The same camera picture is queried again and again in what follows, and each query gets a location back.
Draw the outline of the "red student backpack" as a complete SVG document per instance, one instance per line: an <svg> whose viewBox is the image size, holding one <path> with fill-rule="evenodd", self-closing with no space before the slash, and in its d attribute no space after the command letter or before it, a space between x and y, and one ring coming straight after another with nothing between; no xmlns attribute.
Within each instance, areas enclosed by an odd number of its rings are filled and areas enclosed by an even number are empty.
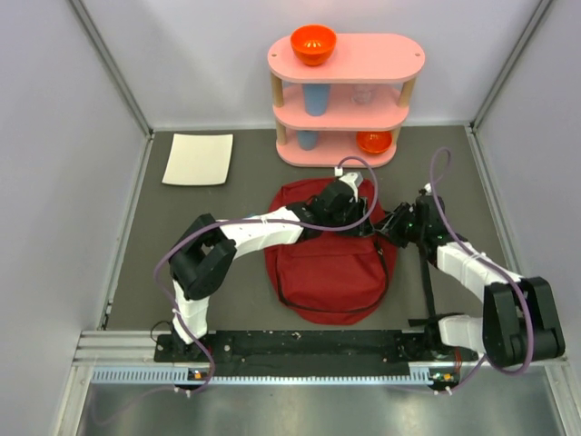
<svg viewBox="0 0 581 436"><path fill-rule="evenodd" d="M318 324L351 325L372 314L387 295L401 249L386 238L325 232L264 250L279 301Z"/></svg>

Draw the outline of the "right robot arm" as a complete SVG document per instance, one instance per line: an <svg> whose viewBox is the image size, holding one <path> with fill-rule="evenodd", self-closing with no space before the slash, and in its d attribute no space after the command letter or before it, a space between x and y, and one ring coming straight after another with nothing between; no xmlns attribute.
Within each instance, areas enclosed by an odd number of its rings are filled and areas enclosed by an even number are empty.
<svg viewBox="0 0 581 436"><path fill-rule="evenodd" d="M506 368L564 354L565 338L548 281L506 270L451 232L440 198L421 192L413 204L400 204L374 229L399 248L416 245L423 263L456 279L482 304L478 317L431 317L430 332L423 338L430 357L442 360L461 347Z"/></svg>

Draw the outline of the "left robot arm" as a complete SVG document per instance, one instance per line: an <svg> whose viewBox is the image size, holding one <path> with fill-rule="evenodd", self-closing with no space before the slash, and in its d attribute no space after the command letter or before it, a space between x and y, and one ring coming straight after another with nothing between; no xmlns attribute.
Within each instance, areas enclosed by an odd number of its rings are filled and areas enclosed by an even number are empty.
<svg viewBox="0 0 581 436"><path fill-rule="evenodd" d="M207 311L236 259L275 245L290 245L322 233L363 234L378 203L377 188L359 173L332 179L306 201L241 220L199 216L179 240L168 264L175 291L174 349L186 360L205 352Z"/></svg>

